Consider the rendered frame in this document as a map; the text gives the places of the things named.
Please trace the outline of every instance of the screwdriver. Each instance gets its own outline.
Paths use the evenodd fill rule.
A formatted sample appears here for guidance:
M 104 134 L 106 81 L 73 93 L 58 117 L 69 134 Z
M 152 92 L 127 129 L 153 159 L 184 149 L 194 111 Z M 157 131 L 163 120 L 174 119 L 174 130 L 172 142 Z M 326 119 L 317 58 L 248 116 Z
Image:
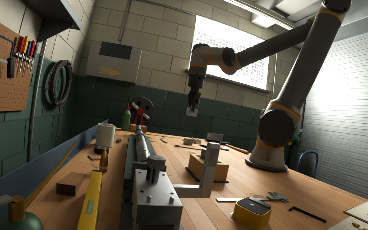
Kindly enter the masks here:
M 32 54 L 34 54 L 34 48 L 35 48 L 35 41 L 32 41 L 31 42 L 31 48 L 29 50 L 29 62 L 28 62 L 27 70 L 29 69 L 29 63 L 31 62 Z
M 27 65 L 27 60 L 28 60 L 28 55 L 29 55 L 29 51 L 31 50 L 31 41 L 29 41 L 28 42 L 28 47 L 27 47 L 27 51 L 26 51 L 26 57 L 25 57 L 25 65 L 24 65 L 24 72 L 22 73 L 22 77 L 24 77 L 24 74 L 25 74 L 25 67 L 26 67 L 26 65 Z
M 24 48 L 24 40 L 25 40 L 24 37 L 21 37 L 19 39 L 19 44 L 18 44 L 18 61 L 16 62 L 16 66 L 18 66 L 19 56 L 21 55 L 22 48 Z
M 21 72 L 21 69 L 22 69 L 22 61 L 24 60 L 25 52 L 27 51 L 27 48 L 28 48 L 28 41 L 29 41 L 29 37 L 26 36 L 24 38 L 24 45 L 22 47 L 22 59 L 21 59 L 21 66 L 19 67 L 19 72 Z
M 32 70 L 33 70 L 33 68 L 34 68 L 34 62 L 35 62 L 35 56 L 36 56 L 36 53 L 37 53 L 38 51 L 36 50 L 36 44 L 35 44 L 35 47 L 34 47 L 34 53 L 32 54 L 32 65 L 31 65 L 31 73 L 30 74 L 32 74 Z

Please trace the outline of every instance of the wooden workbench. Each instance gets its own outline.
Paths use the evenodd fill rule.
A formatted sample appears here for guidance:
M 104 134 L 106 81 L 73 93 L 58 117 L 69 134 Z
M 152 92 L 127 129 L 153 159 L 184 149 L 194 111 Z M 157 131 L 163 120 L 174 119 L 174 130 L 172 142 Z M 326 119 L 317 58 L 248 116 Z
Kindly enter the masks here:
M 123 189 L 123 170 L 126 162 L 127 142 L 132 132 L 116 130 L 115 140 L 121 142 L 110 149 L 109 169 L 103 174 L 99 206 L 98 230 L 119 228 Z M 147 135 L 160 156 L 166 158 L 167 174 L 173 184 L 197 184 L 185 170 L 190 153 L 200 150 L 174 147 L 182 145 L 181 138 Z M 34 213 L 45 230 L 75 230 L 79 221 L 86 189 L 93 169 L 88 155 L 94 153 L 95 140 L 77 154 L 48 182 L 26 211 Z M 272 215 L 264 230 L 321 230 L 328 229 L 348 217 L 343 211 L 366 202 L 366 199 L 327 185 L 293 170 L 282 173 L 268 172 L 248 166 L 247 155 L 236 150 L 221 150 L 219 159 L 228 163 L 229 183 L 215 183 L 210 198 L 181 198 L 184 206 L 181 223 L 184 230 L 247 230 L 234 221 L 230 213 L 235 203 L 218 203 L 216 197 L 267 196 L 268 192 L 279 192 L 289 203 L 270 202 Z M 56 194 L 56 183 L 70 172 L 86 173 L 86 177 L 75 197 Z M 327 220 L 323 223 L 299 211 L 288 211 L 292 206 L 309 211 Z

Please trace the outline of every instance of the window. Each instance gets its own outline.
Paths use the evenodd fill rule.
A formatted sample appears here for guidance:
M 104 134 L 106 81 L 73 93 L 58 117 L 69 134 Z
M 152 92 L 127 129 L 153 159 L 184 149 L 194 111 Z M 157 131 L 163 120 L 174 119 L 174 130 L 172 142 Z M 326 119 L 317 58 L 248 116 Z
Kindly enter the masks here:
M 200 16 L 197 16 L 195 24 L 196 28 L 194 31 L 193 46 L 195 44 L 204 43 L 210 47 L 233 48 L 235 53 L 239 53 L 246 48 L 264 41 L 263 39 L 247 32 Z M 199 35 L 201 34 L 205 38 L 209 37 L 213 39 L 207 39 L 207 41 L 198 39 Z M 233 75 L 227 75 L 223 73 L 221 69 L 215 65 L 208 66 L 207 74 L 265 90 L 268 76 L 268 66 L 269 57 L 266 57 L 260 61 L 243 67 Z M 249 68 L 254 69 L 254 71 L 248 72 Z

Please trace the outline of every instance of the wooden box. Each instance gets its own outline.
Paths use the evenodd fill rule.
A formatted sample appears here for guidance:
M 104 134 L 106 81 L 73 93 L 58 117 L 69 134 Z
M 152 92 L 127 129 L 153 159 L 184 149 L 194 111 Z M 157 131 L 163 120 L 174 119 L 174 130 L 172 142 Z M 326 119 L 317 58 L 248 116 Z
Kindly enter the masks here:
M 130 124 L 130 128 L 129 128 L 130 132 L 136 132 L 136 125 L 135 124 Z M 145 134 L 147 132 L 147 126 L 142 125 L 142 131 Z
M 190 160 L 188 162 L 188 169 L 197 177 L 201 179 L 203 173 L 204 160 L 200 159 L 200 154 L 190 154 Z M 226 175 L 228 174 L 229 164 L 218 159 L 217 169 L 215 171 L 214 180 L 226 181 Z
M 75 196 L 86 174 L 71 172 L 63 179 L 57 182 L 57 194 Z

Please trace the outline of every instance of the green bottle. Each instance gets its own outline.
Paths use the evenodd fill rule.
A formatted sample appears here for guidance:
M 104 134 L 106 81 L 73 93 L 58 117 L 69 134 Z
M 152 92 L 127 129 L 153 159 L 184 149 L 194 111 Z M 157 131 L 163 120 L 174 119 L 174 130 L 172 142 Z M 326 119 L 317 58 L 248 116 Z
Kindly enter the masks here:
M 130 108 L 127 104 L 126 110 L 123 112 L 123 117 L 121 118 L 121 130 L 129 131 L 130 128 Z

